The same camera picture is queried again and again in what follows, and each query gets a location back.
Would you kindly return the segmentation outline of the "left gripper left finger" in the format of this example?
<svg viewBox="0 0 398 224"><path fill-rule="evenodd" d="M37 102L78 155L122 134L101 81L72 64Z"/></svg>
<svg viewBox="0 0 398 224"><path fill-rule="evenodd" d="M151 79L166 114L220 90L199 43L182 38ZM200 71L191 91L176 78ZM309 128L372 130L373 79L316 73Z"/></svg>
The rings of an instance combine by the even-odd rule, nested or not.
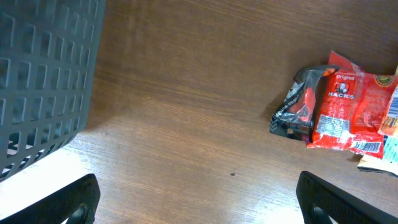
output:
<svg viewBox="0 0 398 224"><path fill-rule="evenodd" d="M92 224L100 200L94 174L87 174L23 210L1 220L1 224L86 223Z"/></svg>

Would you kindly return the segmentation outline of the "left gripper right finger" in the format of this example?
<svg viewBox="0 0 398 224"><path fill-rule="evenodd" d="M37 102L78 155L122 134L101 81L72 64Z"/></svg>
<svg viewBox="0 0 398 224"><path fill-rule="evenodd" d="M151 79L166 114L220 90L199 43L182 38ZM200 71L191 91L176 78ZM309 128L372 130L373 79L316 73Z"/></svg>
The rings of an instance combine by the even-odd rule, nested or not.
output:
<svg viewBox="0 0 398 224"><path fill-rule="evenodd" d="M308 171L300 173L296 196L304 223L397 223L397 218Z"/></svg>

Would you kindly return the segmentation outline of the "black snack bag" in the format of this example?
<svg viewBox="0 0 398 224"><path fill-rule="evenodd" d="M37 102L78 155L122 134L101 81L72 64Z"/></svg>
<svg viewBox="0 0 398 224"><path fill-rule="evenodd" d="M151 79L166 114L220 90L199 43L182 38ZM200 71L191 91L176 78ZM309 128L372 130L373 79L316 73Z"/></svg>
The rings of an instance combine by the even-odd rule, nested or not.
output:
<svg viewBox="0 0 398 224"><path fill-rule="evenodd" d="M337 65L317 65L300 69L283 103L272 115L269 132L289 139L312 141L317 86L323 77L339 70Z"/></svg>

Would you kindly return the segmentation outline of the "yellow wet wipes pack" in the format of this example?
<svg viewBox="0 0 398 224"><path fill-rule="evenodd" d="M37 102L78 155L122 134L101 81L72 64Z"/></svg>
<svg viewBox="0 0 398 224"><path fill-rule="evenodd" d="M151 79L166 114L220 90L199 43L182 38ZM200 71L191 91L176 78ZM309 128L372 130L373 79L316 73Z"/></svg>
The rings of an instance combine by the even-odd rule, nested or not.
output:
<svg viewBox="0 0 398 224"><path fill-rule="evenodd" d="M364 155L359 170L397 176L397 75L373 75L363 88L359 121L382 140L381 157Z"/></svg>

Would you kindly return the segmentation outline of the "red Hacks candy bag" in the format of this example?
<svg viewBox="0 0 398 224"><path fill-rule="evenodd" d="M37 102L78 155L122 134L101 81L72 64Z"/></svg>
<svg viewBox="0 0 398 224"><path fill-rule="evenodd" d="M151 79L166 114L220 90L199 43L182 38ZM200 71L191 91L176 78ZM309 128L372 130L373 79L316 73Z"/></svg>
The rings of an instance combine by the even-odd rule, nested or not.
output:
<svg viewBox="0 0 398 224"><path fill-rule="evenodd" d="M307 146L349 150L380 158L382 140L375 134L367 135L358 114L363 88L375 74L365 72L336 52L330 53L328 63L337 65L340 69L326 79L312 141Z"/></svg>

